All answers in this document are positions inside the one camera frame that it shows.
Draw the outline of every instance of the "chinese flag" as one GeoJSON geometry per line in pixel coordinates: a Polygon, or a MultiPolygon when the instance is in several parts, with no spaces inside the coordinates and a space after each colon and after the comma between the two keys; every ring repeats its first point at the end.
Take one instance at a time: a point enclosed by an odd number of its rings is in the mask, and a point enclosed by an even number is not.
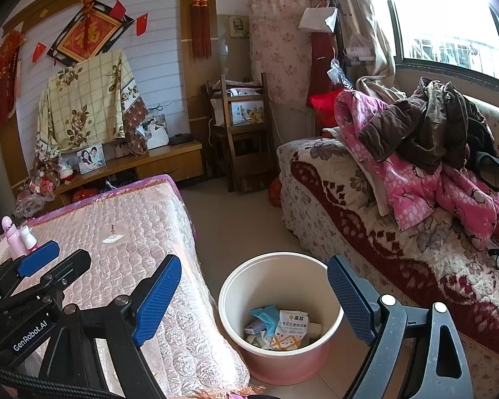
{"type": "Polygon", "coordinates": [[[118,19],[121,21],[125,15],[125,7],[124,5],[117,0],[111,11],[109,12],[109,16],[112,18],[118,19]]]}
{"type": "Polygon", "coordinates": [[[42,44],[41,42],[37,43],[37,46],[35,46],[35,50],[33,51],[33,57],[31,57],[32,63],[37,62],[39,57],[43,54],[43,52],[46,49],[46,45],[42,44]]]}
{"type": "Polygon", "coordinates": [[[148,24],[148,14],[140,15],[137,18],[137,36],[146,33],[146,25],[148,24]]]}

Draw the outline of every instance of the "window frame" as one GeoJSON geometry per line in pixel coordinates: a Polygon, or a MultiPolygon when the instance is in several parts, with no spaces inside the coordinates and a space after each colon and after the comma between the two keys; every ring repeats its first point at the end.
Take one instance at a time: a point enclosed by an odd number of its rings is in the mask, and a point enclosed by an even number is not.
{"type": "MultiPolygon", "coordinates": [[[[477,82],[483,86],[489,87],[493,90],[499,91],[499,79],[481,73],[480,71],[471,70],[465,67],[456,66],[448,63],[441,63],[436,61],[420,60],[416,58],[405,58],[403,49],[403,38],[401,35],[401,27],[399,24],[398,11],[395,6],[394,0],[387,0],[390,10],[390,19],[392,21],[392,29],[394,30],[394,43],[395,43],[395,65],[396,68],[425,70],[434,73],[445,74],[448,76],[463,78],[467,81],[477,82]]],[[[497,34],[499,36],[499,12],[489,4],[490,14],[493,18],[497,34]]]]}

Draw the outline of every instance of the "tiled floor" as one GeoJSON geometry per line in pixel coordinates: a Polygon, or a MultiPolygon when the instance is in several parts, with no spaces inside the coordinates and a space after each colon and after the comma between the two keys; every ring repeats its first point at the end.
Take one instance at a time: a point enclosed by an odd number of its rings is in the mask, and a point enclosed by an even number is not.
{"type": "MultiPolygon", "coordinates": [[[[250,258],[281,250],[307,253],[284,226],[281,209],[268,202],[266,191],[230,194],[225,179],[217,179],[182,189],[181,194],[197,230],[198,258],[215,299],[230,272],[250,258]]],[[[344,317],[331,341],[329,361],[317,376],[295,386],[267,386],[266,393],[281,399],[342,398],[367,349],[344,317]]],[[[408,353],[402,351],[385,399],[397,397],[407,359],[408,353]]]]}

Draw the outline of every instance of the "pink bucket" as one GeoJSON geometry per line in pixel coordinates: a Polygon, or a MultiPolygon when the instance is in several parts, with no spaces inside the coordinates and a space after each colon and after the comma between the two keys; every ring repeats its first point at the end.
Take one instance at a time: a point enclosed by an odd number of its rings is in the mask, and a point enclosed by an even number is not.
{"type": "Polygon", "coordinates": [[[229,275],[218,301],[222,324],[237,343],[251,375],[268,384],[287,386],[313,377],[326,363],[329,340],[344,311],[327,281],[327,267],[306,255],[275,252],[253,258],[229,275]],[[309,313],[322,324],[322,336],[305,348],[270,351],[244,340],[249,311],[274,304],[280,310],[309,313]]]}

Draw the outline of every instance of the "yellow floral cloth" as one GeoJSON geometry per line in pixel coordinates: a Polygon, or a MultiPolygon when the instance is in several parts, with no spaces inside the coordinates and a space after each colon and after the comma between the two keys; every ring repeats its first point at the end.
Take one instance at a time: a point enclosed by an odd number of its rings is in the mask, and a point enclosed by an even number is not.
{"type": "Polygon", "coordinates": [[[67,67],[48,80],[39,101],[35,168],[86,146],[126,138],[146,151],[135,129],[147,110],[124,52],[114,50],[67,67]]]}

